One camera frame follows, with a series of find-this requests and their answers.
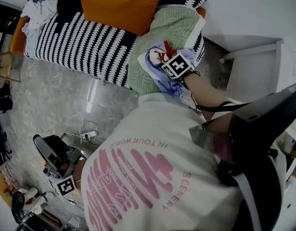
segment green towel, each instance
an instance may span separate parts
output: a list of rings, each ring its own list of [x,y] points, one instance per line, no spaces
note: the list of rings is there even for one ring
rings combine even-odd
[[[150,31],[134,43],[128,68],[129,86],[140,95],[160,92],[137,58],[159,40],[168,41],[170,49],[192,48],[204,24],[205,20],[193,8],[177,5],[160,8],[154,15]]]

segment orange chair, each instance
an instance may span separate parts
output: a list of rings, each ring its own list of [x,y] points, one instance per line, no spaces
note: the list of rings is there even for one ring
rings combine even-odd
[[[10,50],[5,53],[1,53],[1,56],[4,56],[1,58],[1,65],[0,66],[0,78],[15,82],[20,82],[20,80],[9,78],[12,67],[12,60],[11,60],[11,54],[17,53],[17,54],[24,54],[24,48],[25,48],[25,42],[26,42],[26,35],[22,32],[22,28],[25,25],[26,22],[28,22],[29,19],[20,18],[17,24],[17,27],[14,31],[11,44],[10,44]]]

